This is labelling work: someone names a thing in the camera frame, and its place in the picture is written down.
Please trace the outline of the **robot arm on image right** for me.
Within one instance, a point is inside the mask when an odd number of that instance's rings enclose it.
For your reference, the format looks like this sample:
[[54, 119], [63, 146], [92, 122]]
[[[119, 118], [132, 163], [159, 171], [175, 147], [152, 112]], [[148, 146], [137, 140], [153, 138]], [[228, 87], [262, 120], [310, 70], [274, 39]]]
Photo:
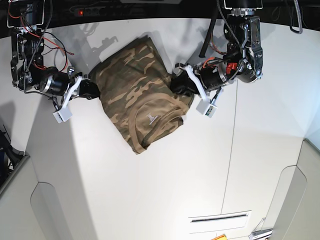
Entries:
[[180, 102], [199, 95], [213, 104], [210, 92], [220, 94], [236, 80], [251, 83], [262, 76], [260, 18], [254, 9], [248, 1], [236, 2], [223, 21], [227, 50], [221, 58], [208, 58], [197, 65], [177, 63], [180, 74], [170, 75], [152, 39], [144, 36], [95, 66], [82, 80], [80, 95], [108, 104], [121, 99], [133, 104], [139, 98]]

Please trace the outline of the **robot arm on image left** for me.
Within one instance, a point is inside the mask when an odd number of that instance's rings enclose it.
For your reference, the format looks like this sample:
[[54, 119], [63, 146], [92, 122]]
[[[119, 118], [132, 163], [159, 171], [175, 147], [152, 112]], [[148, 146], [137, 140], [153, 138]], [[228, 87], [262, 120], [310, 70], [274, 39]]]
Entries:
[[9, 12], [7, 15], [8, 22], [15, 22], [11, 26], [12, 84], [25, 94], [40, 94], [51, 100], [55, 107], [53, 114], [63, 122], [71, 116], [68, 103], [72, 99], [99, 99], [103, 108], [110, 105], [106, 101], [108, 91], [102, 88], [105, 83], [103, 71], [120, 54], [136, 48], [143, 52], [150, 51], [155, 58], [164, 91], [180, 101], [187, 100], [187, 106], [192, 104], [194, 96], [198, 94], [196, 85], [187, 74], [182, 76], [181, 81], [177, 81], [166, 72], [161, 56], [148, 35], [134, 39], [106, 61], [98, 63], [88, 75], [68, 62], [64, 63], [62, 70], [55, 66], [46, 67], [43, 50], [47, 41], [44, 37], [47, 30], [37, 28], [44, 22], [45, 4], [37, 0], [10, 0], [8, 6], [15, 9], [14, 13]]

